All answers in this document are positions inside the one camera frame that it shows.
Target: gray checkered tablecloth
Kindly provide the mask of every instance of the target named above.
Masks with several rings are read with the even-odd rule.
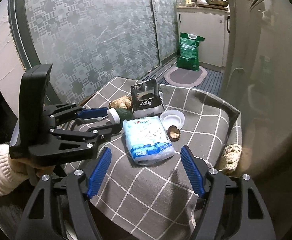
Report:
[[[108,107],[110,101],[129,95],[131,86],[140,82],[116,77],[85,106]],[[187,144],[196,158],[213,167],[225,146],[241,144],[240,112],[208,92],[162,84],[160,87],[166,110],[177,109],[185,115],[180,139],[172,143],[176,154],[151,166],[138,166],[130,157],[122,130],[104,145],[111,149],[112,161],[91,202],[138,239],[184,240],[195,226],[193,210],[198,196],[180,161],[180,149]],[[86,123],[76,119],[68,129],[86,131],[107,122],[106,118]],[[68,163],[65,171],[73,172],[85,163]]]

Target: human hand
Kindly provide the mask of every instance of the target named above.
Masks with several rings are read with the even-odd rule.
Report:
[[[8,155],[8,163],[13,171],[20,172],[25,175],[27,175],[26,165],[31,166],[35,169],[36,176],[39,178],[44,174],[51,175],[55,168],[55,166],[47,167],[38,166],[32,163],[32,161],[27,158],[11,159],[10,155]]]

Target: frying pan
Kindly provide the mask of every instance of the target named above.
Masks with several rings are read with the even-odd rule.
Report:
[[[209,5],[217,5],[217,6],[222,6],[222,7],[227,7],[228,2],[224,0],[205,0],[207,4]]]

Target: ginger root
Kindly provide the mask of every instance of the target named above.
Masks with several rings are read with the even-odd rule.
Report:
[[[123,96],[109,103],[108,108],[125,108],[130,110],[132,108],[132,97]]]

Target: kitchen cabinet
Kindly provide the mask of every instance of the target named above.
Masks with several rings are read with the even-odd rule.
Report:
[[[199,61],[204,67],[225,66],[229,34],[229,12],[211,8],[177,7],[178,31],[204,37],[199,45]]]

